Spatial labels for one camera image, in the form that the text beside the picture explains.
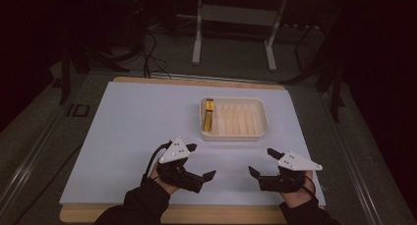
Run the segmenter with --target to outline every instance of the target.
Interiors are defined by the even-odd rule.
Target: plastic tray
[[[212,122],[204,131],[206,100],[213,99]],[[256,98],[205,97],[200,102],[200,126],[205,141],[256,141],[264,135],[268,119]]]

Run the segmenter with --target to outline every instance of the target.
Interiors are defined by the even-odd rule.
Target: black cable
[[[77,41],[76,42],[76,45],[78,45],[81,49],[83,49],[85,52],[87,52],[91,57],[93,57],[94,59],[100,61],[102,64],[104,64],[108,68],[110,68],[110,69],[112,69],[114,71],[118,71],[118,72],[130,72],[129,70],[124,69],[124,68],[118,66],[113,61],[111,61],[107,57],[101,55],[99,52],[97,52],[94,49],[88,47],[87,45],[83,44],[82,42]]]
[[[43,194],[46,192],[46,190],[51,186],[52,182],[58,177],[59,173],[61,173],[62,169],[65,167],[65,165],[68,163],[68,161],[79,151],[83,144],[80,144],[71,154],[70,156],[64,161],[64,163],[59,167],[58,171],[55,173],[53,178],[49,181],[49,183],[43,188],[42,192],[31,202],[31,204],[19,215],[18,219],[14,223],[15,225],[19,224],[19,222],[22,220],[22,218],[26,215],[26,213],[36,204],[36,202],[43,196]]]
[[[149,51],[149,55],[147,55],[147,49],[144,47],[144,55],[145,55],[145,63],[144,63],[144,78],[150,78],[150,71],[149,71],[149,58],[151,57],[151,54],[156,47],[156,38],[150,34],[149,32],[146,33],[146,35],[149,35],[153,39],[153,46],[152,49]]]
[[[135,57],[133,57],[133,59],[131,59],[131,60],[129,60],[129,61],[126,61],[125,63],[123,63],[123,64],[120,64],[120,66],[125,66],[125,65],[127,65],[127,64],[130,64],[130,63],[132,63],[132,62],[134,62],[134,61],[136,61],[139,57],[141,57],[141,55],[138,53]]]
[[[108,59],[110,59],[111,61],[115,61],[115,62],[128,60],[130,58],[135,57],[138,54],[139,47],[140,47],[140,45],[134,45],[134,46],[131,47],[131,49],[128,53],[122,54],[122,55],[119,55],[119,56],[108,57]]]
[[[197,19],[191,19],[190,21],[188,21],[188,22],[184,22],[183,24],[181,24],[181,25],[178,25],[178,26],[176,26],[175,28],[181,28],[181,27],[185,27],[185,26],[187,26],[187,25],[189,25],[189,24],[191,24],[191,23],[193,23],[193,22],[196,22],[197,21]],[[161,24],[161,23],[156,23],[156,24],[154,24],[154,25],[150,25],[148,28],[147,28],[147,30],[148,31],[151,31],[151,32],[153,32],[153,33],[169,33],[169,32],[172,32],[172,30],[170,30],[169,28],[166,28],[166,29],[163,29],[164,28],[164,26]]]
[[[168,143],[162,144],[160,147],[157,148],[157,150],[153,153],[152,157],[149,160],[148,163],[148,167],[147,167],[147,171],[145,171],[144,175],[142,176],[142,180],[141,180],[141,185],[143,185],[145,183],[145,181],[147,180],[148,174],[149,174],[149,170],[150,170],[150,166],[153,163],[153,160],[155,159],[156,155],[162,150],[162,149],[167,149],[170,145],[172,144],[172,141],[169,141]]]
[[[315,197],[316,196],[316,185],[314,184],[313,180],[309,177],[307,177],[306,175],[304,175],[304,178],[308,179],[312,184],[313,184],[313,188],[314,188],[314,192],[308,190],[306,187],[301,186],[301,188],[306,191],[308,194],[310,194],[310,196]]]
[[[169,75],[169,73],[166,71],[166,68],[168,67],[168,64],[165,61],[160,60],[160,59],[157,59],[156,57],[154,57],[152,55],[150,55],[149,57],[152,58],[153,63],[159,68],[158,70],[152,71],[151,73],[155,73],[155,72],[158,72],[158,71],[162,71],[163,73],[165,73],[168,76],[168,78],[170,80],[172,80],[171,75]],[[164,67],[161,67],[157,62],[162,62],[163,65],[164,65]]]
[[[162,176],[162,174],[160,174],[160,175],[158,175],[158,176],[156,176],[156,177],[154,177],[154,178],[152,178],[152,180],[153,181],[155,181],[157,178],[159,178],[160,176]]]

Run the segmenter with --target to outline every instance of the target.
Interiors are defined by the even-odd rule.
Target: hand
[[[307,171],[305,175],[309,179],[313,180],[313,171]],[[309,179],[306,179],[306,182],[303,186],[306,189],[310,190],[310,192],[314,193],[315,186]],[[300,189],[295,193],[281,193],[281,196],[285,200],[285,203],[289,208],[297,207],[298,205],[301,205],[312,199],[312,196],[309,193],[307,193],[304,189]]]
[[[162,181],[161,178],[159,178],[159,175],[156,171],[157,164],[158,164],[158,161],[156,161],[156,163],[153,165],[153,169],[152,169],[152,172],[150,173],[150,177],[154,179],[155,182],[158,183],[161,187],[163,187],[170,195],[174,194],[175,192],[178,191],[179,188],[166,184]]]

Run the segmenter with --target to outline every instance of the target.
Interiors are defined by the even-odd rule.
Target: yellow object
[[[212,110],[214,109],[214,102],[212,99],[206,100],[206,117],[205,117],[205,126],[203,131],[209,132],[212,125]]]

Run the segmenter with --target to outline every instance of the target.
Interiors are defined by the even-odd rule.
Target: white board
[[[266,133],[258,141],[204,141],[200,101],[207,96],[260,99],[268,118]],[[122,203],[125,193],[139,185],[153,152],[178,136],[197,144],[187,171],[200,176],[217,172],[199,194],[179,190],[171,204],[277,205],[282,198],[261,192],[248,166],[276,175],[269,147],[310,158],[286,90],[110,82],[60,203]],[[320,205],[325,205],[316,175],[314,181]]]

